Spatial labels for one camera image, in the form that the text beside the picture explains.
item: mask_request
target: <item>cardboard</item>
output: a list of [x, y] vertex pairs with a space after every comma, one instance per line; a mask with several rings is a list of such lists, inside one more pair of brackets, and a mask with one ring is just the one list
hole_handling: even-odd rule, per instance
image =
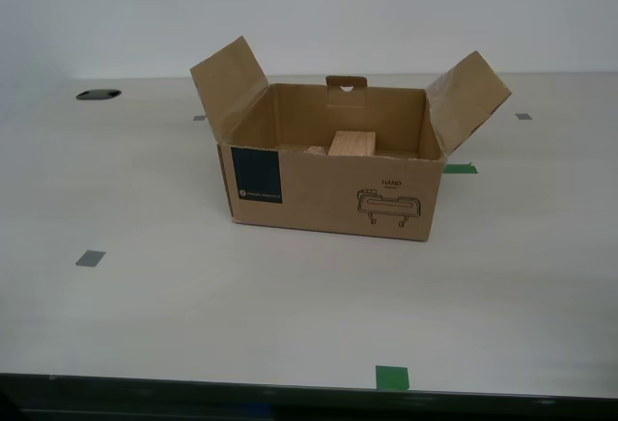
[[428, 239], [447, 156], [511, 94], [478, 52], [427, 90], [271, 85], [244, 38], [191, 75], [234, 221], [396, 239]]

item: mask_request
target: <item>white table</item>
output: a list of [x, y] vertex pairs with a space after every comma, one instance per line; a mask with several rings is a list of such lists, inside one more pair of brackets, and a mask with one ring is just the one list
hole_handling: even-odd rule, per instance
[[67, 85], [0, 126], [0, 372], [618, 397], [618, 75], [503, 78], [427, 243], [233, 224], [190, 79]]

